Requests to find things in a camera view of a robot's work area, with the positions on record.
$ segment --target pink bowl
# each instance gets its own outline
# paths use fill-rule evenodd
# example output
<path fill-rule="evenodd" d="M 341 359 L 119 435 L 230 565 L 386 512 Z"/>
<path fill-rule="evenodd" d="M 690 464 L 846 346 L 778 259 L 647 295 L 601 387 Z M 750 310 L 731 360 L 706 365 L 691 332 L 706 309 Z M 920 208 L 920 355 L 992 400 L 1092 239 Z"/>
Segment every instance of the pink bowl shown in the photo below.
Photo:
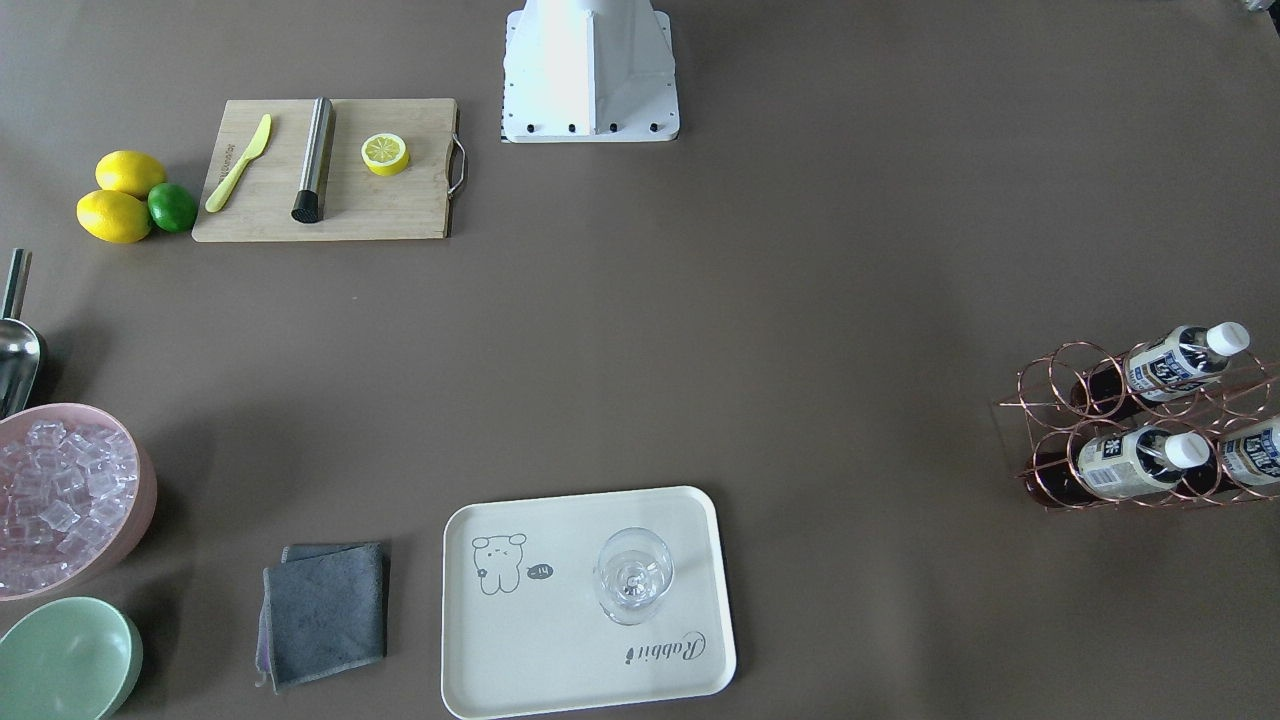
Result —
<path fill-rule="evenodd" d="M 10 442 L 22 442 L 27 434 L 27 429 L 31 428 L 31 424 L 36 420 L 61 420 L 69 425 L 93 424 L 123 432 L 129 438 L 132 448 L 137 451 L 138 455 L 138 488 L 133 496 L 133 501 L 129 503 L 128 514 L 124 516 L 120 527 L 115 530 L 115 536 L 108 541 L 106 546 L 97 551 L 97 553 L 88 562 L 81 565 L 79 568 L 68 568 L 64 578 L 37 591 L 5 594 L 8 591 L 0 589 L 0 602 L 38 597 L 51 592 L 64 591 L 111 569 L 138 544 L 140 539 L 142 539 L 143 533 L 147 530 L 147 525 L 151 524 L 151 516 L 155 514 L 156 509 L 155 468 L 151 465 L 151 459 L 147 456 L 146 451 L 142 450 L 142 446 L 138 445 L 137 439 L 129 434 L 129 430 L 125 429 L 119 420 L 97 407 L 77 402 L 41 405 L 0 420 L 0 447 Z M 0 475 L 0 487 L 8 488 L 12 482 L 13 478 Z M 0 559 L 4 557 L 5 552 L 8 552 L 6 548 L 0 546 Z"/>

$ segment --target gray towel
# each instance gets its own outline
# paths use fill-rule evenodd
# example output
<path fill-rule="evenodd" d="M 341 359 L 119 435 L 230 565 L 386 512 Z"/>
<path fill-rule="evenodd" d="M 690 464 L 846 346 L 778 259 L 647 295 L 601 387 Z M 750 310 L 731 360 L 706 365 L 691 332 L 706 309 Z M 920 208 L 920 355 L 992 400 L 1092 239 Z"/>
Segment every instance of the gray towel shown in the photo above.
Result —
<path fill-rule="evenodd" d="M 262 570 L 257 669 L 275 692 L 387 655 L 379 543 L 296 544 Z"/>

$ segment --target clear glass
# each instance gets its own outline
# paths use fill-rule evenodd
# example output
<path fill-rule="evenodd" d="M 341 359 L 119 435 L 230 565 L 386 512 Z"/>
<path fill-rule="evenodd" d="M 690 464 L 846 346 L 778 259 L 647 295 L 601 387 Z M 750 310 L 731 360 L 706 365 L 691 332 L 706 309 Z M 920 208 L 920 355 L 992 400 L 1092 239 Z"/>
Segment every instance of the clear glass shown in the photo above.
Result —
<path fill-rule="evenodd" d="M 675 574 L 671 551 L 653 530 L 618 530 L 595 561 L 595 597 L 614 623 L 639 625 L 658 611 Z"/>

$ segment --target mint green bowl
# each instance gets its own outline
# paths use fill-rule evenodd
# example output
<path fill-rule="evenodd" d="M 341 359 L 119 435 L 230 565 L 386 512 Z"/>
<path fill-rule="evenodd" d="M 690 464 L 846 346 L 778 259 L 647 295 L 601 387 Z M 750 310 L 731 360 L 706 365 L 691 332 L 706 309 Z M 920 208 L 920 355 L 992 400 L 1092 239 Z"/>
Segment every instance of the mint green bowl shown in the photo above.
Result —
<path fill-rule="evenodd" d="M 142 666 L 138 629 L 93 597 L 37 607 L 0 638 L 0 716 L 101 720 L 133 691 Z"/>

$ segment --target copper wire rack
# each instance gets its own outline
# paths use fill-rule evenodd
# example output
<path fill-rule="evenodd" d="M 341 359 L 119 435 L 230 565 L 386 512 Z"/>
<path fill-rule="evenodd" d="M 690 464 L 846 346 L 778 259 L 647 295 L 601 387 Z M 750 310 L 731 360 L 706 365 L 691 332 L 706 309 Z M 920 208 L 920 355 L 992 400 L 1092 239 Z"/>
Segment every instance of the copper wire rack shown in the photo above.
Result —
<path fill-rule="evenodd" d="M 1119 395 L 1094 397 L 1088 377 L 1114 370 L 1124 377 L 1126 354 L 1110 355 L 1085 341 L 1068 342 L 1028 363 L 1018 373 L 1016 392 L 996 402 L 997 407 L 1019 409 L 1027 425 L 1028 455 L 1016 471 L 1019 484 L 1050 510 L 1073 511 L 1097 507 L 1221 507 L 1280 497 L 1280 483 L 1247 486 L 1234 482 L 1217 454 L 1219 441 L 1238 429 L 1280 415 L 1276 391 L 1280 364 L 1263 363 L 1252 352 L 1242 352 L 1231 365 L 1203 380 L 1192 395 L 1165 404 L 1146 401 L 1128 388 Z M 1161 389 L 1169 386 L 1158 386 Z M 1128 415 L 1137 406 L 1138 413 Z M 1213 456 L 1206 470 L 1188 473 L 1171 489 L 1129 500 L 1094 495 L 1080 479 L 1075 456 L 1096 437 L 1140 425 L 1156 425 L 1174 433 L 1196 432 L 1210 442 Z M 1061 475 L 1062 466 L 1079 486 L 1078 497 L 1055 489 L 1046 478 Z"/>

